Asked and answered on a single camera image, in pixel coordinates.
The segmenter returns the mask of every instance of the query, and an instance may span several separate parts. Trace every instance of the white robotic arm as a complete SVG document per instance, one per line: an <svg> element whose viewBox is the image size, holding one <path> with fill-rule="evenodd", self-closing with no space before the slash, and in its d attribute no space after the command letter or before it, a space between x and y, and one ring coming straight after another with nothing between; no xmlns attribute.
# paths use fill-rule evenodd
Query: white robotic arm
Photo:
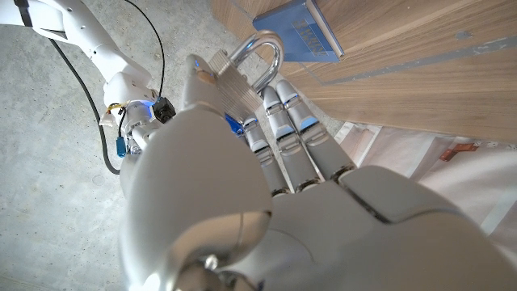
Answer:
<svg viewBox="0 0 517 291"><path fill-rule="evenodd" d="M158 100L158 93L147 88L151 75L118 49L88 7L77 0L2 0L0 4L0 23L29 26L42 36L81 48L106 80L106 107L119 104L109 116L114 124L124 122L124 137L117 141L119 155L145 148L149 135L161 125L150 110ZM124 120L117 114L120 107L126 111ZM123 140L133 147L119 144Z"/></svg>
<svg viewBox="0 0 517 291"><path fill-rule="evenodd" d="M293 194L256 118L242 125L248 145L230 131L221 72L203 58L187 58L182 111L161 125L149 109L157 100L149 73L84 4L1 4L0 23L31 24L78 45L107 81L106 106L127 110L124 134L139 147L120 177L128 198L120 257L130 290L517 289L515 270L456 207L391 171L355 169L288 82L262 94Z"/></svg>

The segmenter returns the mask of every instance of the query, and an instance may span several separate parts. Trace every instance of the robot finger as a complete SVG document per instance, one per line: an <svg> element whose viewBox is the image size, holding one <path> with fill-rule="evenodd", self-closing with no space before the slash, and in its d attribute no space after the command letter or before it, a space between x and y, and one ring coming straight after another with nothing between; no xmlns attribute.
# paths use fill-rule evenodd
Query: robot finger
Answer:
<svg viewBox="0 0 517 291"><path fill-rule="evenodd" d="M337 180L343 173L355 169L355 164L319 122L291 84L282 80L276 93L289 119L300 135L307 151L326 180Z"/></svg>
<svg viewBox="0 0 517 291"><path fill-rule="evenodd" d="M276 161L273 150L267 143L264 131L260 128L255 115L244 121L244 135L251 150L260 161L260 166L266 176L267 186L273 196L289 193L289 186Z"/></svg>
<svg viewBox="0 0 517 291"><path fill-rule="evenodd" d="M267 86L262 91L262 97L267 119L273 130L292 188L295 192L301 192L311 185L320 183L321 180L302 145L302 140L289 120L288 113L275 89Z"/></svg>

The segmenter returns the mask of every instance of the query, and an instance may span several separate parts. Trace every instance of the blue connector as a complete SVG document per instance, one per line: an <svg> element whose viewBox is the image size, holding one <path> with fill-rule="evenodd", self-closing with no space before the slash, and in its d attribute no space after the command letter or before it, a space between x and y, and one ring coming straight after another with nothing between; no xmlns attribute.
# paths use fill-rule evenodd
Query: blue connector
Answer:
<svg viewBox="0 0 517 291"><path fill-rule="evenodd" d="M229 116L225 113L225 118L233 133L238 133L239 131L242 131L242 124L236 121L232 116Z"/></svg>
<svg viewBox="0 0 517 291"><path fill-rule="evenodd" d="M116 154L118 154L120 158L126 156L126 142L123 137L116 138Z"/></svg>

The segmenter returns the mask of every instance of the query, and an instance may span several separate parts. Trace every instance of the black cable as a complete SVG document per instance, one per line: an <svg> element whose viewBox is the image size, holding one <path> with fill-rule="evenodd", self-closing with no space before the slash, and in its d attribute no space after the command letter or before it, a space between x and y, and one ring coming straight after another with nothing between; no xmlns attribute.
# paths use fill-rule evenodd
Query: black cable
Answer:
<svg viewBox="0 0 517 291"><path fill-rule="evenodd" d="M100 133L100 141L103 144L104 163L106 163L106 167L111 173L113 173L115 175L119 175L120 170L117 170L112 166L112 164L110 163L110 158L107 156L107 144L106 144L106 136L104 135L104 128L102 125L99 125L100 116L99 116L99 113L97 112L97 107L95 106L94 100L91 98L90 92L86 88L86 85L82 81L81 77L79 77L78 72L74 69L74 67L72 66L72 64L70 63L68 58L65 56L65 54L63 53L61 48L56 44L56 41L54 41L53 39L49 39L49 40L52 43L52 45L54 46L54 48L56 48L57 52L61 55L61 57L65 61L66 65L70 68L70 70L74 74L75 78L79 81L79 84L81 84L81 87L84 90L86 97L88 98L88 102L90 102L91 110L93 110L93 112L95 114L95 120L97 120L97 126L99 127L99 133Z"/></svg>
<svg viewBox="0 0 517 291"><path fill-rule="evenodd" d="M156 37L158 38L158 42L160 43L160 49L162 51L162 80L160 82L160 91L158 92L158 98L160 98L160 97L162 97L163 77L165 76L165 54L163 53L162 40L160 39L160 36L158 35L156 28L154 28L153 23L151 22L151 20L149 20L147 15L145 15L144 11L142 11L135 3L131 2L131 1L129 1L129 0L124 0L124 1L133 5L135 8L137 8L140 11L140 13L142 13L142 15L144 15L145 19L147 19L147 22L149 22L149 24L151 24L151 27L153 28L154 33L156 34Z"/></svg>
<svg viewBox="0 0 517 291"><path fill-rule="evenodd" d="M120 108L124 113L122 113L122 118L119 123L119 137L122 137L122 122L124 122L124 118L126 117L126 108Z"/></svg>

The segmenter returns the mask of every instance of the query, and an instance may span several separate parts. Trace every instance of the gray concrete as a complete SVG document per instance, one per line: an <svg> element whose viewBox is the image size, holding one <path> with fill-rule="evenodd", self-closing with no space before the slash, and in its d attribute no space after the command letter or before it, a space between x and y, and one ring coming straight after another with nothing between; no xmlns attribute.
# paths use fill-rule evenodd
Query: gray concrete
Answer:
<svg viewBox="0 0 517 291"><path fill-rule="evenodd" d="M129 4L85 0L123 52L154 76L160 50ZM164 95L179 106L183 60L232 51L238 40L211 16L209 1L137 1L166 51ZM125 200L103 165L99 133L81 87L54 47L25 27L0 26L0 290L120 290L117 230ZM100 111L103 78L85 55L61 44ZM267 67L257 56L242 66L250 79ZM341 122L311 107L336 133ZM258 112L264 123L263 110ZM271 130L265 127L267 135ZM107 129L111 160L114 129Z"/></svg>

